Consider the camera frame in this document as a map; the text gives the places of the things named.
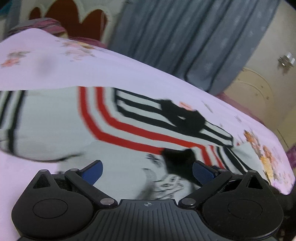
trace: metal screw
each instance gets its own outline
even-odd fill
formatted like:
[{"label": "metal screw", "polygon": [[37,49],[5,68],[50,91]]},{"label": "metal screw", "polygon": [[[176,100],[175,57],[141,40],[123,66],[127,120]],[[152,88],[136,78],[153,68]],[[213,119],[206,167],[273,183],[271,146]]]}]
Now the metal screw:
[{"label": "metal screw", "polygon": [[192,206],[195,204],[195,200],[193,198],[184,198],[181,202],[186,206]]},{"label": "metal screw", "polygon": [[113,203],[115,203],[114,199],[112,198],[103,198],[100,202],[103,205],[112,205]]}]

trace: bed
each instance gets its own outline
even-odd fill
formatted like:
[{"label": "bed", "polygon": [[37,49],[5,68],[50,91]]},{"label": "bed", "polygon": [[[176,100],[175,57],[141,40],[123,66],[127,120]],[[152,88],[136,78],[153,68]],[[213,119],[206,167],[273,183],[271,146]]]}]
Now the bed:
[{"label": "bed", "polygon": [[[219,154],[219,150],[230,149],[283,194],[288,194],[295,182],[287,156],[269,129],[169,74],[107,49],[58,38],[40,29],[9,37],[0,43],[0,51],[0,75],[5,80],[0,84],[0,104],[2,112],[7,110],[0,130],[0,183],[6,193],[1,196],[1,225],[5,227],[2,240],[18,238],[12,222],[7,220],[11,220],[11,209],[17,198],[40,169],[57,173],[101,159],[105,171],[102,177],[106,179],[100,179],[95,186],[103,191],[110,189],[114,198],[144,199],[147,194],[143,190],[157,183],[155,192],[163,195],[149,198],[178,200],[198,187],[167,173],[158,153],[161,148],[192,148],[197,159],[221,168],[227,164],[231,169],[232,161],[222,163],[226,157]],[[111,109],[113,92],[121,101]],[[107,112],[100,104],[101,97],[102,103],[109,103],[105,104]],[[182,113],[194,113],[197,116],[191,123],[193,127],[205,118],[203,125],[208,132],[205,127],[201,129],[211,140],[199,136],[202,142],[190,145],[196,141],[191,136],[194,129],[189,129],[187,134],[168,129],[158,133],[161,126],[144,122],[136,126],[131,123],[132,116],[116,112],[119,105],[121,110],[133,112],[135,106],[131,103],[135,99],[138,109],[141,104],[150,105],[151,110],[159,107],[155,103],[169,103]],[[145,115],[149,110],[140,111]],[[158,110],[154,119],[164,116]],[[92,118],[97,126],[91,123]],[[116,138],[110,141],[106,134]]]}]

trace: red stripe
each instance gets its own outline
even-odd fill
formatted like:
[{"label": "red stripe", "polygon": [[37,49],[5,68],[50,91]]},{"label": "red stripe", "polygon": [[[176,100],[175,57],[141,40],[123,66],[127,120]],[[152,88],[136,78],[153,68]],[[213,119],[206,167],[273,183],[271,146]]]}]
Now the red stripe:
[{"label": "red stripe", "polygon": [[115,119],[114,117],[110,116],[109,112],[107,111],[105,105],[104,105],[104,88],[103,87],[96,87],[96,94],[97,94],[97,108],[103,115],[103,118],[105,121],[112,127],[126,131],[129,133],[132,133],[137,136],[145,137],[151,140],[157,140],[157,141],[164,141],[164,142],[169,142],[169,143],[174,143],[180,146],[184,146],[186,148],[192,148],[192,147],[198,147],[202,151],[202,156],[205,160],[206,165],[211,165],[211,161],[209,158],[209,155],[207,153],[206,147],[200,144],[196,144],[194,142],[189,142],[189,141],[184,141],[178,138],[170,137],[167,135],[163,135],[160,133],[155,133],[151,131],[147,131],[141,128],[138,128],[136,126],[127,124],[127,123],[122,123]]},{"label": "red stripe", "polygon": [[89,114],[87,107],[87,93],[85,87],[78,87],[79,91],[79,110],[80,114],[84,119],[85,124],[89,128],[89,130],[93,133],[96,139],[115,144],[118,146],[126,147],[132,150],[149,152],[152,154],[160,155],[163,148],[149,146],[145,144],[140,144],[132,141],[128,141],[119,137],[112,136],[110,134],[104,133],[100,130],[100,128],[93,121],[92,116]]},{"label": "red stripe", "polygon": [[221,160],[217,157],[217,155],[215,153],[214,146],[210,146],[210,147],[211,147],[212,152],[214,153],[214,156],[215,156],[215,158],[216,158],[216,160],[218,162],[219,167],[224,169],[225,167],[223,166]]}]

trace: black fabric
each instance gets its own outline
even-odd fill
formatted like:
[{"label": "black fabric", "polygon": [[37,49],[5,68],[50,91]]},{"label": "black fabric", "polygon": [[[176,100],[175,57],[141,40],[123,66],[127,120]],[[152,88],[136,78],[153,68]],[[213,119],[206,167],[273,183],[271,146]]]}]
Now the black fabric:
[{"label": "black fabric", "polygon": [[[120,97],[118,95],[118,91],[125,92],[127,94],[132,95],[132,96],[136,96],[136,97],[142,98],[142,99],[147,99],[149,101],[153,101],[157,104],[160,104],[161,110],[158,108],[155,108],[153,106],[150,106],[148,104],[147,105],[140,104],[140,103],[125,99],[123,97]],[[144,122],[149,125],[154,125],[154,126],[158,126],[161,128],[165,128],[167,130],[171,130],[171,131],[183,134],[183,135],[204,139],[204,140],[213,142],[213,143],[215,143],[217,145],[221,145],[221,146],[226,146],[226,145],[211,136],[200,133],[200,131],[202,129],[205,129],[205,130],[215,134],[218,137],[221,137],[225,140],[230,140],[231,142],[233,141],[233,137],[224,136],[223,134],[220,134],[220,133],[212,130],[211,128],[207,127],[205,125],[205,122],[206,122],[205,118],[197,110],[196,111],[186,110],[184,108],[181,108],[181,107],[175,105],[171,100],[155,100],[155,99],[152,99],[152,98],[149,98],[146,96],[142,96],[139,94],[135,94],[135,93],[132,93],[129,91],[124,91],[121,89],[114,89],[113,101],[116,104],[117,111],[119,111],[123,116],[125,116],[127,118],[132,118],[134,120]],[[160,114],[160,115],[164,116],[165,118],[167,118],[173,125],[171,125],[167,122],[161,121],[161,120],[156,120],[156,119],[153,119],[153,118],[150,118],[147,116],[142,116],[142,115],[136,114],[134,112],[127,111],[118,104],[118,101],[123,101],[126,105],[138,108],[140,110],[145,110],[148,112]]]},{"label": "black fabric", "polygon": [[289,195],[275,194],[275,197],[284,211],[284,220],[276,237],[291,241],[296,236],[296,184]]},{"label": "black fabric", "polygon": [[72,191],[71,185],[69,185],[69,183],[65,179],[55,178],[54,180],[56,181],[59,188],[67,191]]},{"label": "black fabric", "polygon": [[41,175],[38,179],[38,181],[34,185],[34,189],[36,188],[46,188],[49,187],[50,183],[48,182],[47,178],[45,175]]},{"label": "black fabric", "polygon": [[19,119],[20,109],[21,109],[21,106],[22,106],[22,103],[23,103],[23,100],[24,100],[24,97],[25,97],[25,93],[26,93],[26,91],[24,91],[24,90],[21,91],[20,98],[18,100],[17,106],[15,108],[15,112],[14,112],[14,115],[13,115],[13,121],[12,121],[12,124],[10,126],[10,129],[8,130],[8,139],[9,139],[8,149],[9,149],[9,151],[11,153],[15,152],[15,148],[14,148],[15,129],[17,128],[17,122],[18,122],[18,119]]},{"label": "black fabric", "polygon": [[178,175],[198,186],[202,186],[202,184],[196,180],[192,172],[192,165],[196,158],[191,149],[164,149],[161,155],[165,161],[168,174]]}]

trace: ribbed black plate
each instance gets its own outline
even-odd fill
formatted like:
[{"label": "ribbed black plate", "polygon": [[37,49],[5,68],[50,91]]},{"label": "ribbed black plate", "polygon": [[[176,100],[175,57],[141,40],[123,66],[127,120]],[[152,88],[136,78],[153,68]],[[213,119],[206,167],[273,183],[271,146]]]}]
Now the ribbed black plate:
[{"label": "ribbed black plate", "polygon": [[122,200],[101,210],[79,234],[64,241],[227,241],[209,230],[193,210],[173,200]]}]

